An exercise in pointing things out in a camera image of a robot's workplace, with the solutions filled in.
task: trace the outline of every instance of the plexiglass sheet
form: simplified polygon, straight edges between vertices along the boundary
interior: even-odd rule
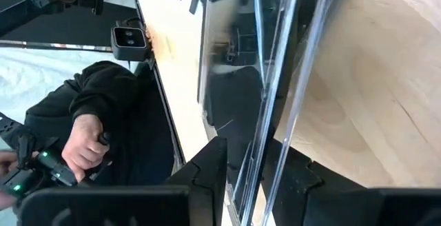
[[[294,133],[287,130],[302,68],[267,151],[269,200],[267,177],[278,175],[291,137],[272,207],[276,225],[439,224],[438,1],[330,0]]]
[[[265,144],[278,124],[275,111],[283,108],[279,83],[295,68],[291,59],[291,71],[283,70],[287,46],[297,42],[290,34],[296,1],[205,3],[199,102],[209,136],[227,139],[227,189],[244,222],[251,220]]]

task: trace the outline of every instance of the white floor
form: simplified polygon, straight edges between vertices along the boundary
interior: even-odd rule
[[[106,53],[0,48],[0,112],[22,123],[30,106],[74,73],[102,60],[129,68],[127,61],[116,61],[112,54]],[[0,141],[0,149],[7,147]],[[13,226],[15,222],[11,209],[0,212],[0,225]]]

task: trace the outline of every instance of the clear acrylic panel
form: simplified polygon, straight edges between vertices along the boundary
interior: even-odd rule
[[[324,28],[314,31],[316,11],[266,155],[261,193],[272,214],[255,225],[303,225],[305,190],[329,179],[341,191],[344,177],[363,189],[441,187],[439,0],[327,0],[320,12]],[[317,223],[325,214],[308,225],[327,225]]]
[[[285,67],[287,46],[297,42],[290,34],[296,1],[205,2],[198,100],[209,137],[227,139],[230,209],[243,225],[286,98],[280,81],[296,67],[293,59]]]

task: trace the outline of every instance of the black strap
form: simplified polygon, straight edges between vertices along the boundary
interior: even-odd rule
[[[23,137],[28,136],[28,139],[32,140],[30,142],[23,142]],[[29,152],[39,151],[46,147],[49,141],[47,139],[42,139],[33,132],[29,127],[22,125],[21,123],[12,120],[5,114],[0,112],[0,138],[2,138],[6,144],[8,144],[13,150],[19,151],[20,142],[22,144],[30,144],[28,147]]]

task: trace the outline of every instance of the wood grain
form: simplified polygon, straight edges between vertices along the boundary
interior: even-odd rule
[[[291,144],[369,187],[441,186],[441,3],[410,1],[345,0]]]

